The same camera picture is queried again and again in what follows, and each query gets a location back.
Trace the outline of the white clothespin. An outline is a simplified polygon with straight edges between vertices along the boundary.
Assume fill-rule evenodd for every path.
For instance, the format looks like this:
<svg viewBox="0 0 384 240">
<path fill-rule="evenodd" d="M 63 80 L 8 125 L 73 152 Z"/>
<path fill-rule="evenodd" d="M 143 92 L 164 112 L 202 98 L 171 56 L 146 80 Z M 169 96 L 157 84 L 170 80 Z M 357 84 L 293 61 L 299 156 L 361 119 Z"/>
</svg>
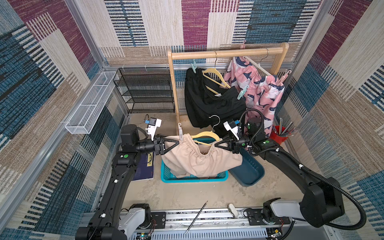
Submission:
<svg viewBox="0 0 384 240">
<path fill-rule="evenodd" d="M 183 129 L 182 129 L 182 124 L 178 123 L 178 133 L 179 133 L 179 139 L 180 141 L 183 140 Z"/>
</svg>

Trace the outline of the beige shorts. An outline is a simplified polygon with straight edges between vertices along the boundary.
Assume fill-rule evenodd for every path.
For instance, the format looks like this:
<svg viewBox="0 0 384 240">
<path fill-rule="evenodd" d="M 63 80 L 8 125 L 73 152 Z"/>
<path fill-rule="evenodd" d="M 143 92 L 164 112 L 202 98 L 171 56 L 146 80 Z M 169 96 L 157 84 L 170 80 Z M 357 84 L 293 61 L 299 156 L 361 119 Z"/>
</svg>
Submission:
<svg viewBox="0 0 384 240">
<path fill-rule="evenodd" d="M 243 163 L 241 154 L 233 154 L 210 145 L 198 145 L 190 134 L 169 136 L 168 139 L 178 140 L 179 144 L 162 156 L 164 164 L 176 178 L 214 177 L 222 172 L 238 167 Z"/>
</svg>

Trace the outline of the yellow hanger of beige shorts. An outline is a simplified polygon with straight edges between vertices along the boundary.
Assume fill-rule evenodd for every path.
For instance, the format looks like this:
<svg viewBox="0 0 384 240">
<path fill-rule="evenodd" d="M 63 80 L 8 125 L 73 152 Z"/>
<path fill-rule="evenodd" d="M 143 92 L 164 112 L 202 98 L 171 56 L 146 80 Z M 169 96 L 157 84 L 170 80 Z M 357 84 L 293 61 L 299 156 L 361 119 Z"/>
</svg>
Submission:
<svg viewBox="0 0 384 240">
<path fill-rule="evenodd" d="M 201 133 L 198 133 L 197 135 L 193 135 L 191 136 L 191 138 L 194 140 L 195 143 L 198 143 L 198 144 L 203 144 L 203 145 L 210 145 L 208 143 L 203 143 L 203 142 L 200 142 L 198 141 L 197 139 L 200 139 L 200 138 L 205 138 L 205 137 L 209 137 L 209 138 L 212 138 L 214 139 L 215 141 L 219 141 L 221 138 L 214 132 L 214 128 L 221 122 L 221 119 L 219 116 L 217 115 L 212 115 L 210 116 L 209 118 L 211 119 L 212 117 L 216 117 L 218 118 L 218 123 L 213 125 L 212 126 L 212 130 L 211 131 L 204 131 L 204 132 L 201 132 Z"/>
</svg>

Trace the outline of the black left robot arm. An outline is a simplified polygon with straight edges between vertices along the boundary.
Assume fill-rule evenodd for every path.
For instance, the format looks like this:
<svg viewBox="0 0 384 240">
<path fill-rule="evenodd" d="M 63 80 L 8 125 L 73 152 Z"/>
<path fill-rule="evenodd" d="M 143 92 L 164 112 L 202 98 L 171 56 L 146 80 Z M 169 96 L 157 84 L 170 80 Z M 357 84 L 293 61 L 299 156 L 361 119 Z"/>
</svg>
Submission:
<svg viewBox="0 0 384 240">
<path fill-rule="evenodd" d="M 141 158 L 149 153 L 164 155 L 180 142 L 163 135 L 141 139 L 141 131 L 132 124 L 122 128 L 122 149 L 113 158 L 104 196 L 88 225 L 78 228 L 77 240 L 127 240 L 137 229 L 154 231 L 156 220 L 149 204 L 134 204 L 125 216 L 121 216 L 124 198 Z"/>
</svg>

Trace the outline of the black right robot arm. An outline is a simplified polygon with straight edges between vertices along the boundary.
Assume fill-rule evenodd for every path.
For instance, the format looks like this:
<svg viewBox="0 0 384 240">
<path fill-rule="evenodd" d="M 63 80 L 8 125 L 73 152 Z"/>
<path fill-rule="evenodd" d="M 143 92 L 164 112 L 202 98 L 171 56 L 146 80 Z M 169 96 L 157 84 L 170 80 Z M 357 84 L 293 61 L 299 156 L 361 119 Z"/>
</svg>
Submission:
<svg viewBox="0 0 384 240">
<path fill-rule="evenodd" d="M 284 150 L 276 141 L 265 134 L 264 115 L 257 111 L 259 117 L 253 123 L 246 123 L 245 117 L 250 110 L 242 113 L 237 121 L 224 122 L 228 135 L 215 143 L 215 147 L 240 153 L 247 149 L 253 157 L 260 156 L 284 173 L 303 193 L 300 202 L 284 201 L 275 198 L 265 202 L 263 214 L 265 221 L 271 216 L 287 217 L 304 221 L 312 227 L 324 225 L 346 231 L 361 229 L 367 222 L 367 215 L 361 204 L 334 178 L 325 178 L 310 170 L 300 161 Z M 359 221 L 354 225 L 343 226 L 333 221 L 345 214 L 343 198 L 349 199 L 360 213 Z"/>
</svg>

